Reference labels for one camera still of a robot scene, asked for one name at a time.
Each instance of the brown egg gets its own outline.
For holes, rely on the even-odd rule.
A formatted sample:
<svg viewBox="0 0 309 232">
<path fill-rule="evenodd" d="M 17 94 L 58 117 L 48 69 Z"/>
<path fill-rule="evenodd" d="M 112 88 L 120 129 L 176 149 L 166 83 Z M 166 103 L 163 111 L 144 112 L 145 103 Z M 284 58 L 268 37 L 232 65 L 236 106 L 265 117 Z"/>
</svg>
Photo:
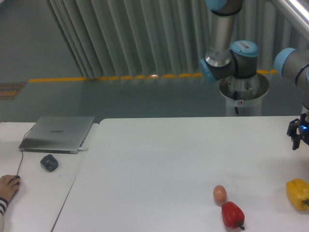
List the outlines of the brown egg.
<svg viewBox="0 0 309 232">
<path fill-rule="evenodd" d="M 218 203 L 226 202 L 226 190 L 222 185 L 217 185 L 213 189 L 213 197 Z"/>
</svg>

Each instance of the blue joint cap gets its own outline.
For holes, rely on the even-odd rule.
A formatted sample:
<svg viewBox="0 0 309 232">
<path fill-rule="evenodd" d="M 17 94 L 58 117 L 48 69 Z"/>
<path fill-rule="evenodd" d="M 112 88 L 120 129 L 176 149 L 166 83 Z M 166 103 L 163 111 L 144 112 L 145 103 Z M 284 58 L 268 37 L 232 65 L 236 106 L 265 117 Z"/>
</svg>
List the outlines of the blue joint cap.
<svg viewBox="0 0 309 232">
<path fill-rule="evenodd" d="M 202 72 L 203 76 L 206 78 L 206 80 L 208 82 L 215 82 L 216 79 L 214 78 L 211 71 L 209 70 L 209 68 L 208 68 L 208 66 L 205 62 L 205 59 L 201 59 L 199 61 L 199 65 L 200 65 L 200 68 L 201 68 L 201 72 Z"/>
<path fill-rule="evenodd" d="M 212 11 L 218 11 L 224 7 L 227 0 L 205 0 L 207 7 Z"/>
<path fill-rule="evenodd" d="M 243 57 L 254 58 L 259 55 L 257 46 L 255 43 L 247 40 L 239 40 L 232 43 L 231 50 Z"/>
<path fill-rule="evenodd" d="M 294 48 L 285 48 L 282 51 L 279 52 L 279 54 L 276 56 L 275 58 L 275 62 L 274 62 L 274 67 L 275 70 L 277 70 L 277 72 L 282 76 L 282 70 L 283 70 L 283 66 L 284 63 L 286 61 L 286 59 L 289 57 L 289 55 L 294 52 L 296 49 Z"/>
</svg>

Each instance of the laptop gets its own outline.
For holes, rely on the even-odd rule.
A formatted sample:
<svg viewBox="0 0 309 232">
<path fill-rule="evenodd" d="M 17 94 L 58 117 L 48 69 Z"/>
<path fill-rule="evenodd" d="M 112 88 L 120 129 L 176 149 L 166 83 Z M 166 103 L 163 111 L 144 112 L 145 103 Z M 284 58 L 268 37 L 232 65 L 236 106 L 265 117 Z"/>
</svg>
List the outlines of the laptop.
<svg viewBox="0 0 309 232">
<path fill-rule="evenodd" d="M 19 146 L 20 151 L 77 154 L 95 117 L 42 116 Z"/>
</svg>

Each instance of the mouse cable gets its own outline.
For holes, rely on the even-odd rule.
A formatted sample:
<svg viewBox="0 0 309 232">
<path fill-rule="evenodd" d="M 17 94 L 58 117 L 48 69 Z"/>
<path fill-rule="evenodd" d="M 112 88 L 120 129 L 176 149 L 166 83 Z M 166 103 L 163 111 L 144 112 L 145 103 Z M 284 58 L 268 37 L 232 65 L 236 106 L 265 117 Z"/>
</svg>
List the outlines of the mouse cable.
<svg viewBox="0 0 309 232">
<path fill-rule="evenodd" d="M 25 139 L 25 136 L 29 133 L 30 130 L 28 130 L 27 133 L 24 135 L 23 140 Z M 21 161 L 20 161 L 20 163 L 19 163 L 19 166 L 18 166 L 18 170 L 17 170 L 17 174 L 16 174 L 16 175 L 18 175 L 18 173 L 19 173 L 20 165 L 21 165 L 21 162 L 23 161 L 23 158 L 24 158 L 24 153 L 23 153 L 23 151 L 21 151 Z"/>
</svg>

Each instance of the red bell pepper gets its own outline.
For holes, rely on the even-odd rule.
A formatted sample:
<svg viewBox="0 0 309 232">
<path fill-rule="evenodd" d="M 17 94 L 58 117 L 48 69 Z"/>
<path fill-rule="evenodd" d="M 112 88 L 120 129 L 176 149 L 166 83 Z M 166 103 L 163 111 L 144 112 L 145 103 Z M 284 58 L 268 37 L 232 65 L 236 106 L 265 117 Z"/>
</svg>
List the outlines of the red bell pepper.
<svg viewBox="0 0 309 232">
<path fill-rule="evenodd" d="M 226 202 L 222 206 L 222 219 L 225 226 L 230 228 L 241 228 L 245 230 L 243 223 L 245 215 L 242 210 L 233 202 Z"/>
</svg>

